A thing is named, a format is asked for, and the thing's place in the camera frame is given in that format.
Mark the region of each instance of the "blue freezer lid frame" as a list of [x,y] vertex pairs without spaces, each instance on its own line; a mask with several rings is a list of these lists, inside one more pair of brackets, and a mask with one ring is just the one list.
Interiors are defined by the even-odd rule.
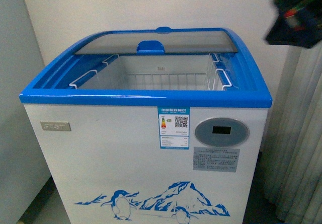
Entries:
[[[57,78],[54,73],[68,72],[77,63],[76,53],[93,40],[108,34],[130,33],[171,33],[171,32],[212,32],[223,31],[234,43],[236,54],[242,65],[234,70],[244,78],[245,85],[236,91],[185,91],[185,90],[83,90],[56,89],[43,87]],[[20,100],[24,104],[71,104],[71,105],[114,105],[114,106],[178,106],[178,107],[227,107],[227,108],[270,108],[272,97],[265,81],[243,41],[230,29],[199,28],[157,30],[107,31],[90,35],[75,43],[53,60],[21,92]]]

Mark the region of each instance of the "blue decal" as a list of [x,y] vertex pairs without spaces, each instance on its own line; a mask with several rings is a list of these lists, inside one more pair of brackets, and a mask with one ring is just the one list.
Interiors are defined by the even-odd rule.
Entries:
[[95,204],[95,203],[101,203],[101,201],[106,198],[106,195],[99,195],[98,197],[96,197],[94,200],[91,201],[86,201],[86,202],[78,202],[75,203],[76,205],[90,205],[90,204]]
[[194,217],[198,219],[196,216],[191,215],[184,207],[182,206],[177,206],[174,211],[176,212],[175,214],[172,215],[176,217],[177,222],[179,224],[189,224],[190,223],[190,218]]
[[139,192],[130,194],[125,190],[117,190],[114,192],[111,200],[104,202],[101,206],[110,205],[114,213],[114,218],[118,220],[130,220],[131,207],[136,209],[136,205],[140,204],[140,202],[133,201],[130,197],[135,197],[138,194]]
[[75,204],[89,205],[102,203],[101,206],[110,205],[114,218],[130,221],[131,208],[137,211],[154,210],[163,212],[158,217],[175,218],[178,224],[189,224],[195,215],[220,215],[230,216],[223,204],[213,206],[210,200],[200,192],[190,181],[180,181],[170,185],[166,191],[145,200],[135,200],[139,192],[130,194],[125,190],[117,190],[109,201],[102,203],[106,195],[100,195],[92,201],[78,202]]

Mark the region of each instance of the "mountain graphic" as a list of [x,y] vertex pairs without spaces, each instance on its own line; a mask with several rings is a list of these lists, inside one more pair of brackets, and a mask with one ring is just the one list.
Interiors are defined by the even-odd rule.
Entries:
[[144,200],[140,209],[174,212],[179,206],[189,213],[230,216],[224,205],[213,206],[190,181],[172,184],[162,194]]

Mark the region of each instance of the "qr code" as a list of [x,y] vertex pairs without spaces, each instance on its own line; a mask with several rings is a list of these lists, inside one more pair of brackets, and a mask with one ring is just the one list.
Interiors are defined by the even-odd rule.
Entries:
[[175,117],[175,127],[188,127],[188,117]]

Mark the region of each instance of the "white wire basket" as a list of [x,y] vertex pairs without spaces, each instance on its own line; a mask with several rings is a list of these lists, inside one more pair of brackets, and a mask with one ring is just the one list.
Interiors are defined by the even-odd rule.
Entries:
[[[218,58],[211,55],[117,56],[108,63],[109,58],[102,62],[103,70],[90,70],[69,86],[78,89],[77,81],[90,72],[95,75],[80,89],[220,91],[232,86],[226,72],[216,68]],[[221,82],[220,71],[227,84]]]

